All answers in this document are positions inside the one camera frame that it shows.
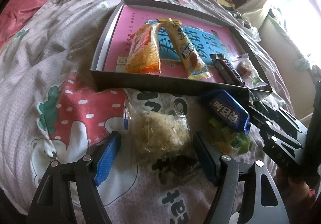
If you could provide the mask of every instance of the bed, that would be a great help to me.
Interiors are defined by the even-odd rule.
[[[112,130],[122,134],[122,148],[110,176],[98,190],[113,223],[202,223],[215,188],[199,173],[177,185],[171,176],[163,182],[161,167],[131,162],[130,136],[123,127],[125,98],[143,104],[153,99],[163,110],[176,98],[158,93],[138,98],[133,89],[108,89],[97,93],[89,73],[99,37],[113,8],[121,0],[49,0],[2,47],[0,56],[0,188],[21,214],[27,214],[39,180],[50,161],[73,162],[81,158]],[[273,106],[294,114],[285,84],[272,58],[215,0],[158,0],[202,11],[230,23],[245,38],[265,71],[274,94]],[[208,121],[194,97],[187,104],[191,132]],[[262,151],[263,141],[251,127],[251,150],[236,157],[253,163],[262,160],[272,175],[276,165]],[[78,223],[85,223],[74,183],[71,183]],[[177,218],[163,199],[175,194],[182,214]],[[238,189],[235,209],[241,202]]]

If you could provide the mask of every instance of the wrapped snack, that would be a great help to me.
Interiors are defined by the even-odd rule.
[[[232,61],[231,64],[242,77],[246,87],[258,88],[267,86],[267,83],[260,78],[247,53],[239,56],[235,61]]]
[[[225,90],[213,90],[201,96],[201,102],[213,111],[225,125],[235,132],[250,130],[250,115],[248,112]]]
[[[172,18],[161,18],[158,21],[168,32],[171,43],[187,72],[187,77],[196,80],[210,78],[211,74],[207,70],[205,63],[198,55],[189,37],[183,31],[181,21]]]
[[[155,158],[180,155],[189,151],[191,139],[184,115],[167,115],[133,107],[125,101],[125,119],[138,157],[152,154]]]
[[[223,54],[211,54],[210,58],[219,74],[225,80],[225,83],[235,86],[244,86],[241,76]]]
[[[212,125],[212,135],[208,140],[211,145],[216,146],[222,154],[235,157],[240,149],[240,145],[235,141],[238,133],[225,126],[220,120],[214,117],[209,120]]]
[[[126,63],[126,72],[130,73],[160,73],[161,61],[159,59],[158,23],[146,24],[135,34],[130,47]]]

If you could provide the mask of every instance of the black cardboard box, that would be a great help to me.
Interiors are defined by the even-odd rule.
[[[99,91],[108,88],[134,88],[141,91],[163,92],[188,96],[197,96],[198,94],[211,89],[225,89],[230,94],[241,94],[242,92],[248,91],[248,88],[228,85],[224,83],[212,83],[191,80],[187,78],[166,77],[149,74],[103,71],[105,60],[110,47],[110,42],[124,5],[136,9],[150,10],[164,14],[172,14],[178,17],[197,20],[206,24],[212,24],[214,26],[216,25],[227,27],[234,37],[238,47],[243,49],[244,53],[248,53],[251,62],[258,71],[262,80],[268,83],[268,79],[256,56],[254,55],[246,41],[243,39],[243,37],[233,26],[208,14],[175,4],[154,0],[122,0],[109,18],[109,21],[98,42],[91,63],[90,71]],[[270,85],[267,85],[261,89],[263,90],[250,90],[256,96],[268,96],[272,92]]]

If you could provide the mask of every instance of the metal screw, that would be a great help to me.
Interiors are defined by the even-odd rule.
[[[263,167],[264,166],[264,162],[262,162],[262,161],[256,161],[255,163],[259,167]]]
[[[83,161],[90,161],[91,160],[91,156],[90,155],[85,155],[83,158],[82,158]]]
[[[51,167],[56,167],[58,166],[58,162],[57,161],[53,161],[52,163],[50,163]]]
[[[222,160],[224,160],[224,161],[230,161],[230,160],[231,160],[231,157],[228,156],[228,155],[222,155]]]

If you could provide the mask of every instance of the blue candy wrapper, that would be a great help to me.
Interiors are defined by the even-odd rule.
[[[250,115],[227,91],[209,91],[201,96],[201,102],[233,131],[248,135]]]

